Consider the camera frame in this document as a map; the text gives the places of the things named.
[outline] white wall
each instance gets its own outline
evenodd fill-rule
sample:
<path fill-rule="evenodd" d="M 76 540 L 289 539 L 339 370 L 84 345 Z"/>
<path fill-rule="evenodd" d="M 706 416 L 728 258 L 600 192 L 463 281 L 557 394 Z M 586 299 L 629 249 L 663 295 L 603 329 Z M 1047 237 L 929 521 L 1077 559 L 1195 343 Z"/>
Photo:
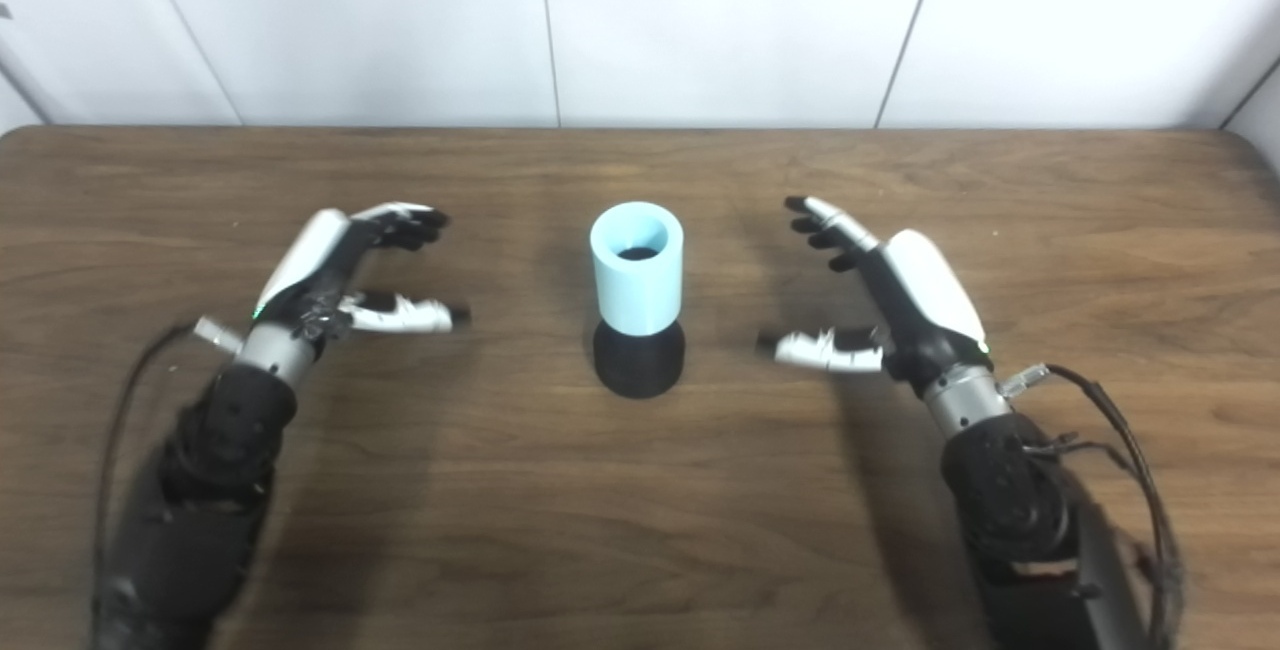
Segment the white wall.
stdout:
<path fill-rule="evenodd" d="M 0 67 L 51 122 L 238 122 L 169 0 L 0 3 Z"/>
<path fill-rule="evenodd" d="M 916 0 L 549 0 L 564 125 L 870 127 Z"/>
<path fill-rule="evenodd" d="M 1280 0 L 924 0 L 886 127 L 1216 127 Z"/>
<path fill-rule="evenodd" d="M 1280 171 L 1280 70 L 1271 73 L 1226 129 L 1244 136 Z"/>
<path fill-rule="evenodd" d="M 247 123 L 556 125 L 543 0 L 175 0 Z"/>
<path fill-rule="evenodd" d="M 23 100 L 22 95 L 18 95 L 18 90 L 14 90 L 9 79 L 0 73 L 0 136 L 15 129 L 15 127 L 37 125 L 38 123 L 40 116 L 32 113 L 27 100 Z"/>
<path fill-rule="evenodd" d="M 909 41 L 919 0 L 0 3 L 52 122 L 1216 127 L 1280 56 L 1280 0 L 923 0 Z"/>

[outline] connector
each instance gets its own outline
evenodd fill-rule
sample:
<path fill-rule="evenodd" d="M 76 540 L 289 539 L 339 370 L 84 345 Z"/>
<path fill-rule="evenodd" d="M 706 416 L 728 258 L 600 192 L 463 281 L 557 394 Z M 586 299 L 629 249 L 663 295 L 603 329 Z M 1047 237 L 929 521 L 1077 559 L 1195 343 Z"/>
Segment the connector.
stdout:
<path fill-rule="evenodd" d="M 1039 385 L 1043 380 L 1047 379 L 1047 376 L 1050 376 L 1050 372 L 1048 369 L 1044 366 L 1044 363 L 1034 363 L 1034 366 L 1024 369 L 1023 372 L 1019 372 L 1018 375 L 1011 376 L 1009 380 L 1005 380 L 1004 383 L 997 385 L 996 392 L 1000 392 L 1000 394 L 1004 395 L 1006 400 L 1011 400 L 1016 398 L 1016 395 L 1020 395 L 1024 392 L 1032 389 L 1033 386 Z"/>
<path fill-rule="evenodd" d="M 238 354 L 244 345 L 243 337 L 239 337 L 237 331 L 232 328 L 223 326 L 215 319 L 201 316 L 196 321 L 196 329 L 191 331 L 192 335 L 200 337 L 201 340 L 206 340 L 209 344 L 215 345 L 215 348 L 224 351 L 228 354 Z"/>

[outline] black arm casing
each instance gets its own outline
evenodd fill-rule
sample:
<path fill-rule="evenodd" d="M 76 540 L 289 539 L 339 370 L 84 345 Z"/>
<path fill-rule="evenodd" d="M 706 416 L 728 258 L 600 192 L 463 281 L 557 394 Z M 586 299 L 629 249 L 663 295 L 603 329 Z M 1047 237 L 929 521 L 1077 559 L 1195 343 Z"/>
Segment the black arm casing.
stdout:
<path fill-rule="evenodd" d="M 1028 417 L 1009 415 L 960 432 L 943 449 L 991 637 L 1007 650 L 1148 650 L 1102 508 L 1056 458 L 1020 452 L 1046 440 Z M 1066 567 L 1028 575 L 1014 563 Z"/>
<path fill-rule="evenodd" d="M 91 650 L 201 650 L 248 572 L 275 457 L 297 403 L 250 366 L 224 367 L 138 470 L 97 591 Z"/>
<path fill-rule="evenodd" d="M 244 582 L 270 499 L 234 513 L 165 496 L 156 449 L 138 472 L 108 554 L 91 650 L 200 650 Z"/>

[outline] panel seam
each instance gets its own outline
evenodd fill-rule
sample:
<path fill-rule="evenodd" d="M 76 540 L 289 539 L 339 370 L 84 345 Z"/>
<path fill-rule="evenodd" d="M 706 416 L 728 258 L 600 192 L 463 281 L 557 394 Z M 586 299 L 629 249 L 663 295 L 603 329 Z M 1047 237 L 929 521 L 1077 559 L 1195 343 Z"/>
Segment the panel seam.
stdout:
<path fill-rule="evenodd" d="M 14 93 L 18 95 L 18 99 L 22 100 L 22 102 L 27 104 L 27 109 L 29 109 L 31 114 L 33 114 L 38 122 L 45 123 L 45 125 L 51 125 L 54 123 L 50 120 L 49 113 L 45 111 L 45 107 L 41 107 L 40 102 L 36 102 L 36 97 L 33 97 L 26 86 L 23 86 L 22 82 L 19 82 L 17 77 L 9 72 L 9 68 L 4 65 L 4 61 L 0 61 L 0 82 L 9 82 L 10 88 L 13 88 Z"/>
<path fill-rule="evenodd" d="M 232 114 L 236 116 L 236 122 L 244 124 L 244 118 L 236 106 L 236 100 L 232 99 L 232 93 L 228 93 L 227 84 L 224 84 L 221 77 L 218 74 L 218 68 L 209 59 L 209 52 L 205 52 L 205 46 L 200 44 L 200 38 L 196 38 L 195 29 L 191 29 L 189 22 L 187 22 L 187 15 L 182 12 L 182 6 L 178 6 L 178 0 L 169 0 L 169 6 L 173 8 L 175 15 L 178 15 L 178 22 L 182 22 L 182 29 L 187 32 L 187 38 L 191 38 L 191 44 L 196 46 L 196 52 L 200 52 L 201 61 L 209 70 L 210 77 L 214 79 L 214 84 L 218 84 L 218 90 L 223 93 L 224 100 L 227 100 L 227 106 L 232 107 Z"/>
<path fill-rule="evenodd" d="M 1226 120 L 1224 120 L 1221 125 L 1217 125 L 1217 129 L 1225 131 L 1226 125 L 1230 125 L 1230 123 L 1235 120 L 1235 116 L 1238 116 L 1242 109 L 1244 109 L 1244 106 L 1249 104 L 1249 100 L 1253 99 L 1253 95 L 1257 95 L 1258 90 L 1262 90 L 1262 86 L 1267 84 L 1267 81 L 1271 81 L 1271 75 L 1276 75 L 1276 68 L 1280 68 L 1280 58 L 1276 58 L 1275 61 L 1271 63 L 1271 67 L 1268 67 L 1267 70 L 1262 73 L 1262 77 L 1260 77 L 1257 84 L 1253 84 L 1253 88 L 1249 90 L 1248 93 L 1244 93 L 1244 97 L 1240 99 L 1240 102 L 1236 102 L 1235 109 L 1233 109 L 1233 111 L 1228 114 Z"/>
<path fill-rule="evenodd" d="M 547 54 L 552 61 L 552 99 L 556 102 L 556 127 L 564 127 L 559 111 L 559 75 L 556 72 L 556 38 L 552 31 L 552 0 L 543 0 L 543 18 L 547 24 Z"/>
<path fill-rule="evenodd" d="M 884 86 L 884 97 L 881 99 L 881 107 L 879 111 L 876 114 L 876 125 L 873 125 L 873 129 L 878 129 L 881 122 L 884 118 L 884 107 L 888 106 L 890 95 L 893 93 L 893 84 L 895 82 L 897 82 L 897 72 L 900 72 L 902 68 L 902 59 L 906 58 L 906 49 L 908 45 L 911 44 L 911 35 L 915 31 L 915 20 L 919 20 L 920 8 L 923 6 L 924 6 L 924 0 L 915 0 L 915 9 L 913 9 L 911 12 L 911 20 L 908 22 L 906 35 L 902 36 L 902 45 L 900 49 L 897 49 L 897 59 L 896 61 L 893 61 L 893 72 L 890 73 L 888 84 Z"/>

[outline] black base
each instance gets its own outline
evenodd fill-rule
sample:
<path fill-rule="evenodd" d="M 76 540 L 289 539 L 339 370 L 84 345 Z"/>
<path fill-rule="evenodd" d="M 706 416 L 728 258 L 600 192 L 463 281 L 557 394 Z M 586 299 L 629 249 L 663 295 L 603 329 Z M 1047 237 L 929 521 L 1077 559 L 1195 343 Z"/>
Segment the black base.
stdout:
<path fill-rule="evenodd" d="M 645 337 L 623 335 L 600 321 L 591 345 L 595 375 L 623 398 L 657 398 L 671 390 L 685 369 L 685 330 L 680 321 Z"/>

